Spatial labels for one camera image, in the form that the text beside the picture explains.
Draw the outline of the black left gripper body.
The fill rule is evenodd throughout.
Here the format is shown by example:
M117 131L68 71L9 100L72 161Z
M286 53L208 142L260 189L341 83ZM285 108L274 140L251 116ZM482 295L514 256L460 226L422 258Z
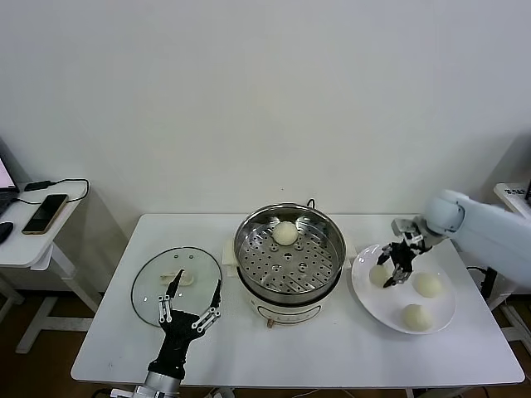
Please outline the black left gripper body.
M172 309L171 317L170 323L160 324L165 336L158 356L149 364L148 371L172 378L184 378L189 345L200 338L197 329L192 328L199 316Z

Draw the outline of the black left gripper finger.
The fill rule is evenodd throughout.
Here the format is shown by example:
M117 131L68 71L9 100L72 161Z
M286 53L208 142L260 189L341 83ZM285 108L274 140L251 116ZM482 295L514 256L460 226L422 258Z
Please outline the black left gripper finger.
M197 332L206 332L220 317L219 306L221 303L222 281L217 281L217 286L212 296L210 307L199 316L198 320L192 324L192 330Z
M172 300L177 293L180 279L184 273L184 270L181 269L175 275L174 279L169 283L165 294L158 297L158 322L159 323L171 323L173 320L172 317Z

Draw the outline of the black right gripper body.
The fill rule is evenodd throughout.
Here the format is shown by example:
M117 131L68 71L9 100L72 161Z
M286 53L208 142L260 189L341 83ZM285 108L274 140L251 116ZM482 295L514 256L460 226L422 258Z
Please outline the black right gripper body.
M391 243L391 259L395 269L401 270L403 273L411 273L413 271L413 260L426 252L431 247L427 247L424 242L419 244L408 245L406 241Z

